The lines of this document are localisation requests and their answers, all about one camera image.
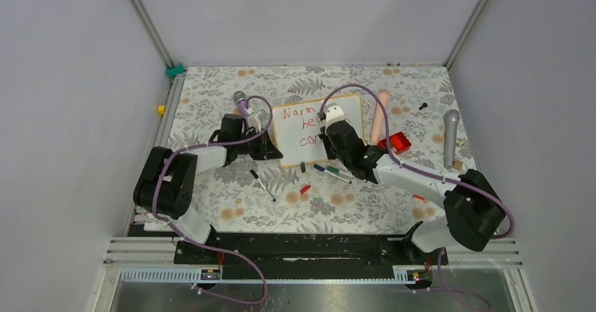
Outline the red marker cap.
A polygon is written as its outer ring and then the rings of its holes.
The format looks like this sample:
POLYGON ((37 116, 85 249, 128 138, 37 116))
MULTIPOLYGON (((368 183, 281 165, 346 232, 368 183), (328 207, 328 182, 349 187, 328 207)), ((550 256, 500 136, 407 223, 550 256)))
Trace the red marker cap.
POLYGON ((300 190, 300 194, 303 195, 305 194, 309 189, 311 188, 310 185, 306 185, 304 186, 301 190, 300 190))

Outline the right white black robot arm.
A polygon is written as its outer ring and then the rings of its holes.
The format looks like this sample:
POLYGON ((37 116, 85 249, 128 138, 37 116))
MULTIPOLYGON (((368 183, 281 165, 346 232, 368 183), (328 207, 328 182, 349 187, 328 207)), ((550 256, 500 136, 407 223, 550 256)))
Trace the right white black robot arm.
POLYGON ((494 189, 476 170, 442 176, 419 164, 395 162, 387 149, 364 144, 345 120, 322 126, 320 137, 328 157, 339 160, 356 178, 420 195, 443 208, 443 218, 417 223, 407 232, 403 255, 412 264, 452 245, 481 252, 505 219, 494 189))

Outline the yellow framed whiteboard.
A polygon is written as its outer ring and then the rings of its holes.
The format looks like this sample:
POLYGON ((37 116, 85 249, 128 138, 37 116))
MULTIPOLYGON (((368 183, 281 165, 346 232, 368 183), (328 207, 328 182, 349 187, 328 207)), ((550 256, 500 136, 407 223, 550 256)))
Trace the yellow framed whiteboard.
MULTIPOLYGON (((323 142, 318 136, 322 121, 317 118, 317 114, 322 102, 319 98, 273 108, 273 135, 277 149, 283 154, 280 160, 282 167, 295 167, 302 162, 310 164, 328 159, 323 142)), ((329 104, 339 106, 358 136, 366 139, 363 99, 360 95, 350 93, 334 96, 329 104)))

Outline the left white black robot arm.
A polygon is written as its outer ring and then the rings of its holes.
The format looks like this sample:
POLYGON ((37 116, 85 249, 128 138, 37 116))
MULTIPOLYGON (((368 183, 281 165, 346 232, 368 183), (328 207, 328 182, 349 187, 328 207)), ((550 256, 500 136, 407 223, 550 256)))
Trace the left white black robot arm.
POLYGON ((172 222, 185 238, 193 240, 191 254, 203 264, 215 260, 218 245, 209 239, 212 226, 193 204, 195 175, 227 167, 237 157, 248 155, 256 161, 279 160, 283 154, 274 146, 265 129, 258 130, 240 115, 227 114, 220 129, 195 152, 151 149, 133 191, 134 204, 156 219, 172 222))

